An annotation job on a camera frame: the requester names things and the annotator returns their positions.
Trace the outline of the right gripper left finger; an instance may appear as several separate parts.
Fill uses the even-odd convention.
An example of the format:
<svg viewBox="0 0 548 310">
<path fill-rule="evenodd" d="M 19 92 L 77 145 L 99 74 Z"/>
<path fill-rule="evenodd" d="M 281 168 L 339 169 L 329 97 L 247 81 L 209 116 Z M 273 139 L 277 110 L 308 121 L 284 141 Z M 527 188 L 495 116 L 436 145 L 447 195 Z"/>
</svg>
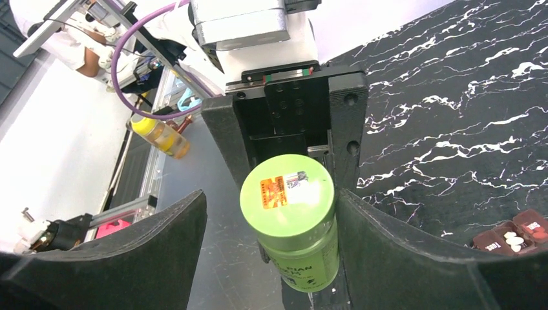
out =
<svg viewBox="0 0 548 310">
<path fill-rule="evenodd" d="M 207 200 L 197 190 L 69 251 L 1 254 L 2 309 L 185 309 Z"/>
</svg>

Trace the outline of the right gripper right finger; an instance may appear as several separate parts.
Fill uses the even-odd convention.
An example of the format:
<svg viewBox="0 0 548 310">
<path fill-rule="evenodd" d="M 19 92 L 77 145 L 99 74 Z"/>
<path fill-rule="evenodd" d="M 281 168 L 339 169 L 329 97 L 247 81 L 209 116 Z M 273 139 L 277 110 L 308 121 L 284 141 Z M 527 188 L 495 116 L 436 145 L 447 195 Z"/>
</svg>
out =
<svg viewBox="0 0 548 310">
<path fill-rule="evenodd" d="M 432 236 L 349 190 L 335 204 L 356 309 L 546 309 L 547 253 L 491 254 Z"/>
</svg>

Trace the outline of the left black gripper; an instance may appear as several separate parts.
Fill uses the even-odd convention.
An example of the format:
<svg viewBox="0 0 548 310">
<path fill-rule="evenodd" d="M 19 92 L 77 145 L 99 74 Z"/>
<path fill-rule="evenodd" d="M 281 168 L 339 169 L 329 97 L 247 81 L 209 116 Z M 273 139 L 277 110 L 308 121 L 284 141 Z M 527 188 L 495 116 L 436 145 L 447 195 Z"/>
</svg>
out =
<svg viewBox="0 0 548 310">
<path fill-rule="evenodd" d="M 314 61 L 248 70 L 226 85 L 228 96 L 203 100 L 202 118 L 239 189 L 278 155 L 325 164 L 330 129 L 335 186 L 356 188 L 368 82 L 363 71 L 331 73 Z"/>
</svg>

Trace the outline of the red pill organizer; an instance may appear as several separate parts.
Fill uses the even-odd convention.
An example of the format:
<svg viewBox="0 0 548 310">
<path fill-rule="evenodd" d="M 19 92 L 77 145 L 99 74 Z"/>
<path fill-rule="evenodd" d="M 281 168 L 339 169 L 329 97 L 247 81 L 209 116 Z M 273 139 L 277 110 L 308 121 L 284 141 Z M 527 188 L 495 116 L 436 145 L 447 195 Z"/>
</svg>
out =
<svg viewBox="0 0 548 310">
<path fill-rule="evenodd" d="M 528 209 L 474 237 L 472 247 L 505 256 L 546 251 L 547 219 L 534 209 Z"/>
</svg>

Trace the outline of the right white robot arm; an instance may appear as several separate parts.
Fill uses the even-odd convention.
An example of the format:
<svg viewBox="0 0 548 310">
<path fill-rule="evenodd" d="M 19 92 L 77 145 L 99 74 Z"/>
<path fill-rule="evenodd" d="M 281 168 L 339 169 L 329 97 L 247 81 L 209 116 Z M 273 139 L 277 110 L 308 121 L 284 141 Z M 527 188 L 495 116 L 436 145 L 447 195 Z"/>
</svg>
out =
<svg viewBox="0 0 548 310">
<path fill-rule="evenodd" d="M 547 246 L 518 256 L 431 236 L 350 191 L 335 203 L 345 268 L 332 309 L 546 309 Z M 21 226 L 1 254 L 2 309 L 184 309 L 207 220 L 194 191 L 138 223 L 79 245 L 90 216 Z"/>
</svg>

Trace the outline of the person's hand in background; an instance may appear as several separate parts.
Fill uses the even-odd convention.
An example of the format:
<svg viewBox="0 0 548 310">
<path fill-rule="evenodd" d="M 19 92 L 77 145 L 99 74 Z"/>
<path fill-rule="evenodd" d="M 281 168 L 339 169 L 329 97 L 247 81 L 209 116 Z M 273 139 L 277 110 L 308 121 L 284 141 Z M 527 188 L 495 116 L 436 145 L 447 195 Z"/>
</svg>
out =
<svg viewBox="0 0 548 310">
<path fill-rule="evenodd" d="M 99 64 L 100 58 L 107 55 L 110 56 L 113 52 L 113 49 L 112 47 L 107 46 L 106 39 L 102 35 L 96 32 L 89 31 L 86 31 L 85 33 L 90 39 L 104 46 L 104 49 L 99 54 L 97 54 L 97 50 L 92 50 L 86 47 L 84 53 L 84 64 L 80 66 L 76 71 L 88 78 L 96 78 L 101 69 Z"/>
</svg>

